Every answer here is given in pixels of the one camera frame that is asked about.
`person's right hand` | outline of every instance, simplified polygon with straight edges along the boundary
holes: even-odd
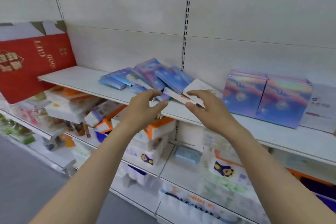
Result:
[[[227,110],[223,101],[208,90],[192,90],[188,95],[197,96],[204,102],[205,110],[188,102],[185,106],[203,123],[203,125],[226,139],[231,139],[246,129]]]

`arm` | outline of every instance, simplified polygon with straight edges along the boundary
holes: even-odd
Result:
[[[133,97],[123,120],[30,224],[95,223],[129,142],[167,106],[164,101],[149,107],[159,95],[148,90]]]
[[[233,146],[272,223],[336,223],[336,215],[235,120],[221,99],[204,90],[188,94],[204,101],[205,111],[192,103],[186,103],[186,107],[205,127],[225,137]]]

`person's left hand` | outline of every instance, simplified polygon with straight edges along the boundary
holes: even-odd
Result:
[[[162,101],[154,107],[149,107],[149,101],[162,93],[157,90],[147,90],[137,94],[131,99],[121,123],[129,124],[138,133],[153,123],[158,114],[168,105],[168,101]]]

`gray floor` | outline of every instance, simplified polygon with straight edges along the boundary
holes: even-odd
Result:
[[[0,224],[28,223],[67,180],[67,177],[0,137]],[[109,193],[97,223],[157,222]]]

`cartoon character with yellow hair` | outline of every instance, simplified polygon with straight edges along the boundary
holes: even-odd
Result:
[[[150,159],[146,154],[141,154],[140,158],[141,158],[144,162],[153,165],[153,160]]]
[[[230,166],[222,166],[217,161],[215,163],[214,170],[226,177],[231,177],[234,174],[234,170]]]

